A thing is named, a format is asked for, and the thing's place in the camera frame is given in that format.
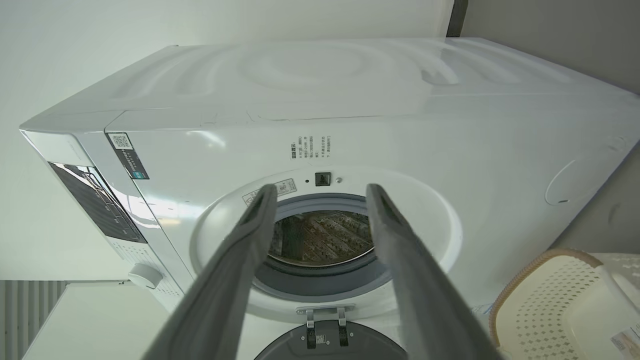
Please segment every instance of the radiator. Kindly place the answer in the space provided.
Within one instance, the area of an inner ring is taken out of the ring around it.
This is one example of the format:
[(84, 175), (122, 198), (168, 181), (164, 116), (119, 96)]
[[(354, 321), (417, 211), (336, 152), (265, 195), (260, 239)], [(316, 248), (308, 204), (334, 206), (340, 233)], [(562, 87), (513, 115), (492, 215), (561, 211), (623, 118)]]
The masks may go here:
[(20, 360), (67, 285), (0, 281), (0, 360)]

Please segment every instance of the gray wall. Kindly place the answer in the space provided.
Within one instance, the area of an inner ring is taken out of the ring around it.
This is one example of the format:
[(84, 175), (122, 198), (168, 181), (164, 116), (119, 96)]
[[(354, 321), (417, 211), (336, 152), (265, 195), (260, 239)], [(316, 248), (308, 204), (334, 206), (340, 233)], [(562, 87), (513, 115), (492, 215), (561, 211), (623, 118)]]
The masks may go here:
[(640, 94), (640, 1), (471, 0), (464, 37), (483, 37)]
[[(638, 14), (638, 0), (472, 0), (462, 36), (486, 38), (640, 94)], [(640, 253), (639, 146), (554, 247)]]

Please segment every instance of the dark control panel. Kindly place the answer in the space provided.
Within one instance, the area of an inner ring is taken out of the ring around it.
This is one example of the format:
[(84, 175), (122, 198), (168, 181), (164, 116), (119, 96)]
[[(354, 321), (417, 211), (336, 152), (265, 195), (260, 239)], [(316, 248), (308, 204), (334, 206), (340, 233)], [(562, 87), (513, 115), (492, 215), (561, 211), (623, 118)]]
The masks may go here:
[(147, 243), (96, 168), (49, 164), (102, 233), (112, 238)]

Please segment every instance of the qr code sticker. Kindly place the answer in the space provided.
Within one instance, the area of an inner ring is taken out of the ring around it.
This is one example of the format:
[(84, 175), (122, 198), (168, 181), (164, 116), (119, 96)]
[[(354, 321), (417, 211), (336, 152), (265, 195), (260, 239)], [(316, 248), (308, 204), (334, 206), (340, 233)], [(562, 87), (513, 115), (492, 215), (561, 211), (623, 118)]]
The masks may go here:
[(109, 134), (113, 147), (118, 150), (133, 150), (129, 137), (125, 133)]

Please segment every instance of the warning label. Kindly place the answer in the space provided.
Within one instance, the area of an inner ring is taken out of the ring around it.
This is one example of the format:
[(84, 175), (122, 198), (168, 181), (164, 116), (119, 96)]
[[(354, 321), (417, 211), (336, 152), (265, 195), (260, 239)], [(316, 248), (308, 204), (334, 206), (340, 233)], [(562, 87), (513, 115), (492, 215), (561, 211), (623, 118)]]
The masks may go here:
[(617, 333), (611, 342), (622, 354), (622, 359), (640, 360), (640, 323)]
[[(276, 186), (276, 189), (278, 190), (278, 196), (281, 195), (286, 195), (288, 193), (292, 193), (292, 192), (296, 192), (296, 184), (293, 182), (293, 179), (286, 179), (283, 181), (279, 181), (277, 183), (274, 184)], [(242, 199), (244, 200), (244, 203), (249, 206), (251, 205), (251, 203), (253, 202), (253, 199), (255, 198), (256, 195), (258, 195), (258, 192), (260, 191), (260, 189), (252, 191), (248, 194), (246, 194), (245, 196), (242, 197)]]
[(298, 136), (291, 142), (292, 160), (326, 159), (331, 157), (331, 136)]

